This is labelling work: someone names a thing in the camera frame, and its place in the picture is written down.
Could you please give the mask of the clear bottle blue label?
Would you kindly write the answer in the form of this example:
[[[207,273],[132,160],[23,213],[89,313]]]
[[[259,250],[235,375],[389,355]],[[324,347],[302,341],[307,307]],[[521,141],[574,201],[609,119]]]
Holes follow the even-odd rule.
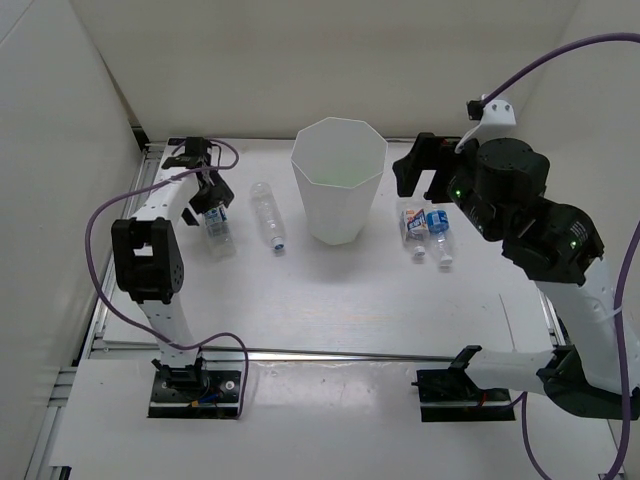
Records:
[[[236,253],[233,236],[223,204],[203,214],[206,241],[212,258],[216,261],[232,257]]]
[[[453,264],[453,254],[449,240],[448,215],[442,208],[432,206],[426,215],[426,220],[430,238],[436,249],[439,268],[449,269]]]

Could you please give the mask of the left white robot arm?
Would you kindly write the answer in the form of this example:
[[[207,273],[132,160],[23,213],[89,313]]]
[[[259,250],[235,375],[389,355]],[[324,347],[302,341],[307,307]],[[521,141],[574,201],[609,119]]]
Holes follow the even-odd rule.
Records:
[[[179,292],[185,266],[174,224],[182,220],[204,229],[217,254],[232,250],[226,209],[234,194],[212,160],[222,149],[203,137],[188,137],[160,166],[165,184],[150,193],[131,218],[111,228],[116,281],[144,313],[156,334],[160,358],[153,362],[160,382],[188,400],[206,395],[210,377],[204,371],[201,349],[188,350],[190,332]]]

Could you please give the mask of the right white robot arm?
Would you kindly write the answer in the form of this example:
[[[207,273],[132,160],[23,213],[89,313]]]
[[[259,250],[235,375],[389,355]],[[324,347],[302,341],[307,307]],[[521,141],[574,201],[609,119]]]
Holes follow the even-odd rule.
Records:
[[[462,142],[421,133],[393,165],[397,192],[411,195],[431,171],[428,200],[456,205],[480,235],[502,247],[551,301],[570,344],[538,353],[465,347],[443,369],[421,370],[422,402],[443,408],[481,404],[496,392],[520,390],[549,398],[583,418],[637,419],[639,343],[618,335],[620,306],[604,244],[581,209],[545,196],[549,160],[514,138]]]

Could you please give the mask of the long clear plastic bottle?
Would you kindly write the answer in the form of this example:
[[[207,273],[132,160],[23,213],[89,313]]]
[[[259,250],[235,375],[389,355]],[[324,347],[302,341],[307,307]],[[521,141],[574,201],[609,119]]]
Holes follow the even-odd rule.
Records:
[[[253,184],[250,200],[263,241],[273,251],[282,252],[285,249],[285,226],[270,185],[266,182]]]

